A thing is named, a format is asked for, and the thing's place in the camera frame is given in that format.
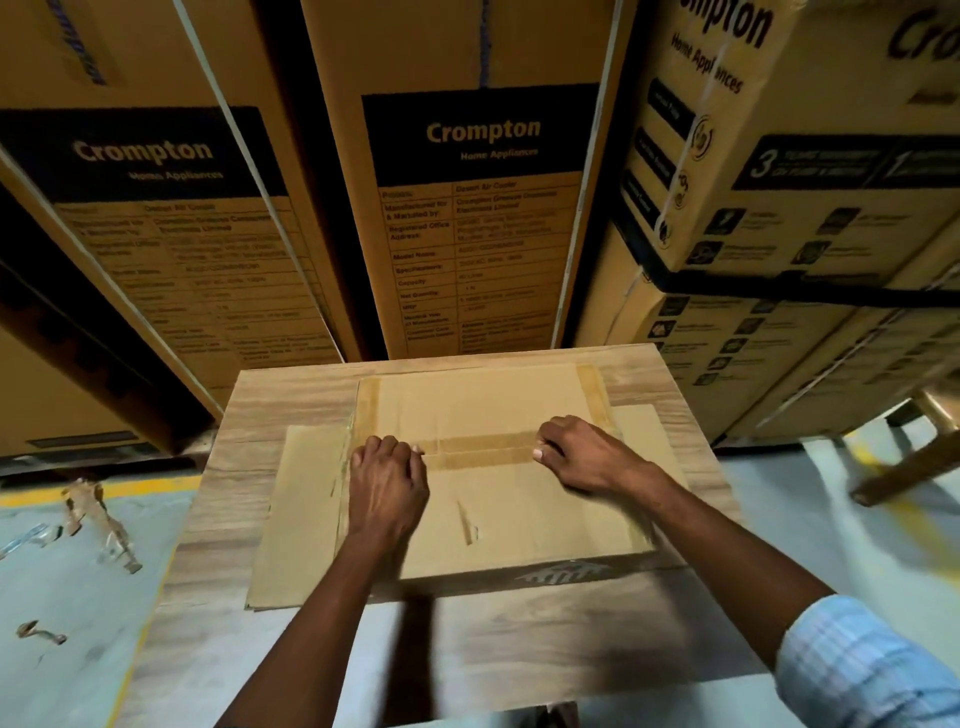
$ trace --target left hand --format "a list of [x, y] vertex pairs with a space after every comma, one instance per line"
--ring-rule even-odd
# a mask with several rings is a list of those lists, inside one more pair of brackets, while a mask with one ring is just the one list
[[348, 533], [382, 539], [393, 551], [417, 527], [429, 495], [420, 449], [372, 435], [350, 457]]

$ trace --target stool leg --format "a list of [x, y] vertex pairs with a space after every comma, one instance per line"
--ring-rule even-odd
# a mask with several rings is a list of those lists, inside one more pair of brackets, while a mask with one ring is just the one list
[[920, 407], [913, 400], [907, 400], [897, 409], [887, 415], [887, 424], [891, 427], [903, 427], [909, 425], [914, 420], [920, 419], [924, 415]]
[[907, 455], [850, 493], [860, 505], [877, 505], [960, 465], [960, 430], [937, 435], [933, 442]]

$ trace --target shirt sleeve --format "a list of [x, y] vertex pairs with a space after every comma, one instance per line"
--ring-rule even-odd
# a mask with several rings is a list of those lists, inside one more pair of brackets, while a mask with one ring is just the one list
[[849, 596], [806, 608], [783, 636], [775, 677], [809, 728], [960, 727], [960, 681]]

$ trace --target wood grain surface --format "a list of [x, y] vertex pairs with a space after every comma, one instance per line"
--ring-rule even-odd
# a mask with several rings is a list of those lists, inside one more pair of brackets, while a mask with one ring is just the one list
[[[346, 423], [364, 376], [562, 362], [595, 364], [614, 406], [653, 404], [690, 490], [739, 519], [707, 440], [650, 344], [247, 371], [230, 399], [114, 725], [212, 725], [293, 615], [244, 610], [288, 425]], [[367, 608], [338, 728], [762, 670], [687, 569], [447, 597], [427, 617], [422, 611]], [[432, 649], [424, 650], [431, 636]], [[395, 640], [412, 648], [394, 650]], [[397, 692], [405, 695], [400, 708]]]

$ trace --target specification table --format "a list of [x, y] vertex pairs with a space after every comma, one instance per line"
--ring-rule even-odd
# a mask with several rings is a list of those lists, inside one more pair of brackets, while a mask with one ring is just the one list
[[581, 177], [380, 188], [411, 356], [549, 347]]

